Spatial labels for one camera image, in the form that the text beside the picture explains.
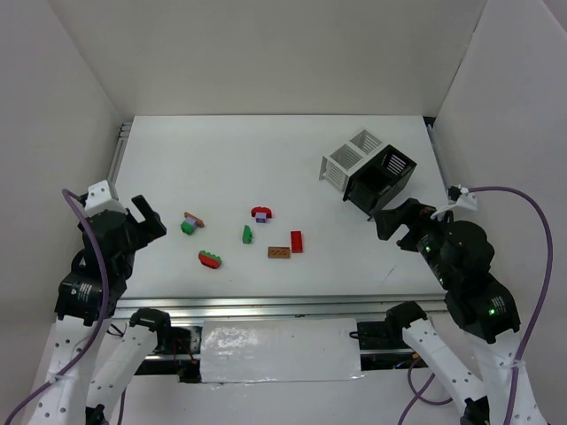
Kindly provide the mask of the green purple brown lego stack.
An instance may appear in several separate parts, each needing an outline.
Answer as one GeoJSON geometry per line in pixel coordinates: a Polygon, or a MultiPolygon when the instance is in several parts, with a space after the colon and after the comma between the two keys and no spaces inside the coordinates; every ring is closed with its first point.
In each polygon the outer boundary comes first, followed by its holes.
{"type": "Polygon", "coordinates": [[[181,231],[185,235],[192,235],[198,228],[203,228],[205,223],[197,216],[186,212],[184,215],[184,220],[180,225],[181,231]]]}

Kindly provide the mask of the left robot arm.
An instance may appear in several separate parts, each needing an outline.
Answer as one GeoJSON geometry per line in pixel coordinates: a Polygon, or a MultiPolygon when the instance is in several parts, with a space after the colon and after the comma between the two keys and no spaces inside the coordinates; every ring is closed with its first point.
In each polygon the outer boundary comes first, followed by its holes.
{"type": "Polygon", "coordinates": [[[7,423],[30,403],[35,404],[33,424],[109,423],[123,408],[126,389],[145,357],[172,339],[169,314],[142,307],[131,316],[111,358],[95,369],[136,253],[167,229],[141,195],[132,202],[142,221],[107,192],[89,189],[77,196],[63,189],[62,195],[79,221],[83,248],[58,286],[56,339],[45,382],[8,414],[7,423]]]}

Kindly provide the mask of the red green curved lego stack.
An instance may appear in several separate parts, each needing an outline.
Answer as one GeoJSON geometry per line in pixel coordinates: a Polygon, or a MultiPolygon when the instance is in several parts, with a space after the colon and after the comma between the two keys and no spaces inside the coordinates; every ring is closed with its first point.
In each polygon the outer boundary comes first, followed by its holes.
{"type": "Polygon", "coordinates": [[[205,250],[198,252],[198,260],[204,267],[211,269],[218,269],[222,264],[221,257],[205,250]]]}

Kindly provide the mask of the red arch purple lego stack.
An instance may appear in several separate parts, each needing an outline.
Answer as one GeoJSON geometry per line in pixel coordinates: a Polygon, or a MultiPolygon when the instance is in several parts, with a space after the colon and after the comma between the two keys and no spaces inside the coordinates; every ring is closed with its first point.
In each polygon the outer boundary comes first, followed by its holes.
{"type": "Polygon", "coordinates": [[[251,215],[256,223],[265,224],[273,218],[272,210],[266,206],[255,206],[251,210],[251,215]]]}

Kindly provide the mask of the red rectangular lego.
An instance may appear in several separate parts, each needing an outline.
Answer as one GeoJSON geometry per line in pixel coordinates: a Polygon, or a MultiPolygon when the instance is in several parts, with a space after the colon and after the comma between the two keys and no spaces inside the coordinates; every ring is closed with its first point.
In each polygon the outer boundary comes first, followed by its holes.
{"type": "Polygon", "coordinates": [[[303,252],[303,236],[298,230],[293,230],[291,232],[291,252],[292,253],[302,253],[303,252]]]}

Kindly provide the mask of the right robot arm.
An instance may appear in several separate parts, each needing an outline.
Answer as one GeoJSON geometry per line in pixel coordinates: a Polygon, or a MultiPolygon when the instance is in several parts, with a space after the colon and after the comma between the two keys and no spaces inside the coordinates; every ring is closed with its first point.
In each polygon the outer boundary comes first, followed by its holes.
{"type": "Polygon", "coordinates": [[[525,332],[511,292],[490,273],[494,249],[477,224],[410,198],[374,214],[377,235],[419,253],[445,290],[444,302],[473,348],[480,371],[474,375],[438,335],[415,302],[387,312],[392,333],[419,354],[452,399],[462,424],[544,424],[526,367],[520,359],[525,332]]]}

